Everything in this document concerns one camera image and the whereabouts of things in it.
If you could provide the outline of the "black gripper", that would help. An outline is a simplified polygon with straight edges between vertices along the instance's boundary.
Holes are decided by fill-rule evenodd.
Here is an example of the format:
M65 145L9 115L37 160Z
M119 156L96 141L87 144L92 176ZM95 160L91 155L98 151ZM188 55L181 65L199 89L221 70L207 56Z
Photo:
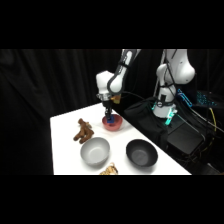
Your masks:
M109 99L108 97L104 98L103 96L100 96L99 99L102 101L103 106L106 108L105 110L105 117L107 122L112 120L112 105L113 101Z

